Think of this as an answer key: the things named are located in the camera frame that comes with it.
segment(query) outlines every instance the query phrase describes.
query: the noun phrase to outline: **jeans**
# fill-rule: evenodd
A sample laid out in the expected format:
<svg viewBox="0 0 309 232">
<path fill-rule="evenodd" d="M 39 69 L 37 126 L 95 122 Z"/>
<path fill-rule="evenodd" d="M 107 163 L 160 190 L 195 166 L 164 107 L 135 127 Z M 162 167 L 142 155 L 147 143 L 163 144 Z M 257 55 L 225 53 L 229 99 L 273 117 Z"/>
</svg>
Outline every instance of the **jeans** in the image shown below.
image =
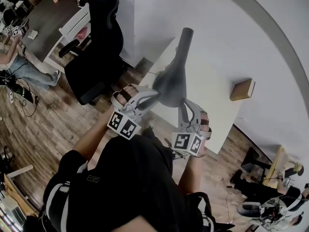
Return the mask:
<svg viewBox="0 0 309 232">
<path fill-rule="evenodd" d="M 27 82 L 36 85 L 39 88 L 48 89 L 49 86 L 55 86 L 58 81 L 57 73 L 47 74 L 42 73 L 31 62 L 17 55 L 7 73 L 14 73 L 15 78 L 25 78 Z"/>
<path fill-rule="evenodd" d="M 271 198 L 281 196 L 277 189 L 267 187 L 262 184 L 250 183 L 245 179 L 236 180 L 235 188 L 248 197 L 247 201 L 260 202 L 261 204 L 264 204 Z"/>
</svg>

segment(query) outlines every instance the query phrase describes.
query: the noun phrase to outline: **chair backrest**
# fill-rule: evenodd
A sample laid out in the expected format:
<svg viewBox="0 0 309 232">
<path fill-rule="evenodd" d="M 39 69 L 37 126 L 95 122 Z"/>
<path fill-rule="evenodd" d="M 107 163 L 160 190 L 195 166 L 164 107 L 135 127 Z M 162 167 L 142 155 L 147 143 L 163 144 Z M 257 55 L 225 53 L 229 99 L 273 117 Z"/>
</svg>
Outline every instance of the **chair backrest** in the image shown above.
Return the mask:
<svg viewBox="0 0 309 232">
<path fill-rule="evenodd" d="M 64 27 L 59 28 L 59 31 L 64 38 L 71 42 L 81 29 L 90 21 L 89 4 L 79 10 Z"/>
<path fill-rule="evenodd" d="M 108 57 L 117 57 L 124 38 L 116 21 L 119 0 L 88 0 L 91 15 L 91 44 Z"/>
</svg>

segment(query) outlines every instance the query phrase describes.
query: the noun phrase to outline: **chair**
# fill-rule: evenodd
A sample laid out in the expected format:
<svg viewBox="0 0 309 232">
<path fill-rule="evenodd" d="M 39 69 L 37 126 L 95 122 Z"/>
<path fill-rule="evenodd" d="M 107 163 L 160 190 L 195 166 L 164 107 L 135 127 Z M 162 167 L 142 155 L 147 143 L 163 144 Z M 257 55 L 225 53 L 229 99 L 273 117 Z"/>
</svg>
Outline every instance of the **chair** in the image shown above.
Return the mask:
<svg viewBox="0 0 309 232">
<path fill-rule="evenodd" d="M 115 16 L 119 0 L 88 0 L 88 3 L 92 42 L 64 68 L 68 83 L 82 105 L 109 91 L 127 67 L 119 57 L 124 42 Z M 67 46 L 59 56 L 70 50 Z"/>
<path fill-rule="evenodd" d="M 18 17 L 16 10 L 11 8 L 3 12 L 3 22 L 6 27 L 8 27 L 9 25 L 15 27 L 19 24 L 20 21 L 21 18 Z"/>
<path fill-rule="evenodd" d="M 63 50 L 63 54 L 65 55 L 67 52 L 65 49 L 69 49 L 72 51 L 73 47 L 78 46 L 82 43 L 83 40 L 75 39 L 76 35 L 85 27 L 88 26 L 90 21 L 90 11 L 89 11 L 89 3 L 77 12 L 64 27 L 59 28 L 59 31 L 63 35 L 64 39 L 69 43 L 66 45 L 66 48 Z M 90 34 L 90 30 L 87 30 L 85 38 Z"/>
<path fill-rule="evenodd" d="M 72 52 L 74 55 L 79 55 L 82 51 L 77 48 L 83 41 L 75 39 L 76 35 L 83 29 L 86 25 L 88 27 L 86 37 L 90 34 L 90 12 L 89 12 L 89 4 L 87 3 L 82 9 L 80 9 L 62 28 L 59 28 L 62 36 L 59 38 L 57 43 L 53 46 L 53 48 L 47 54 L 45 61 L 59 69 L 57 63 L 53 62 L 49 56 L 53 53 L 54 49 L 61 43 L 64 47 L 59 53 L 59 57 L 62 58 L 68 52 Z"/>
</svg>

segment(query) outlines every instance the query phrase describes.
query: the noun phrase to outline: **hand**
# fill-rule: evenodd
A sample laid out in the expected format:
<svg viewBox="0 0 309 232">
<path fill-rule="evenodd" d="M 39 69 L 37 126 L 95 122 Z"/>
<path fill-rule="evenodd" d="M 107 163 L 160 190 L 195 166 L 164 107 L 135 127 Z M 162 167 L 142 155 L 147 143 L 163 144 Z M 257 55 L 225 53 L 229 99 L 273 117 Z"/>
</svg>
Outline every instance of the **hand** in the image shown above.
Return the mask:
<svg viewBox="0 0 309 232">
<path fill-rule="evenodd" d="M 15 38 L 14 38 L 14 41 L 17 41 L 17 42 L 18 42 L 18 41 L 20 40 L 21 37 L 22 37 L 21 34 L 16 35 Z"/>
<path fill-rule="evenodd" d="M 135 96 L 138 91 L 136 90 L 136 88 L 134 88 L 133 86 L 126 86 L 123 88 L 124 91 L 126 91 L 131 97 Z M 118 94 L 116 99 L 124 106 L 127 101 L 126 99 L 121 95 L 121 94 Z"/>
<path fill-rule="evenodd" d="M 208 115 L 204 112 L 201 112 L 201 119 L 207 120 L 208 121 L 208 125 L 201 125 L 201 130 L 202 131 L 206 131 L 209 132 L 209 118 Z"/>
<path fill-rule="evenodd" d="M 277 174 L 277 180 L 281 180 L 283 182 L 283 175 L 281 173 Z"/>
</svg>

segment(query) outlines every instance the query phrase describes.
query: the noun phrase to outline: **armrest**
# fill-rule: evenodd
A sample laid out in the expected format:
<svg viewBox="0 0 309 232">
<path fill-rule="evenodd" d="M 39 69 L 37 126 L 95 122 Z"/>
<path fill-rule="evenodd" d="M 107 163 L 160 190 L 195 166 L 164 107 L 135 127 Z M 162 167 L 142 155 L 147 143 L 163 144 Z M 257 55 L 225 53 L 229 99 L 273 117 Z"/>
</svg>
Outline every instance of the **armrest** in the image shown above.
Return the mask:
<svg viewBox="0 0 309 232">
<path fill-rule="evenodd" d="M 66 55 L 69 51 L 71 51 L 73 48 L 77 47 L 78 45 L 79 45 L 79 40 L 71 41 L 65 47 L 61 49 L 61 51 L 59 52 L 59 57 L 62 58 L 64 55 Z"/>
</svg>

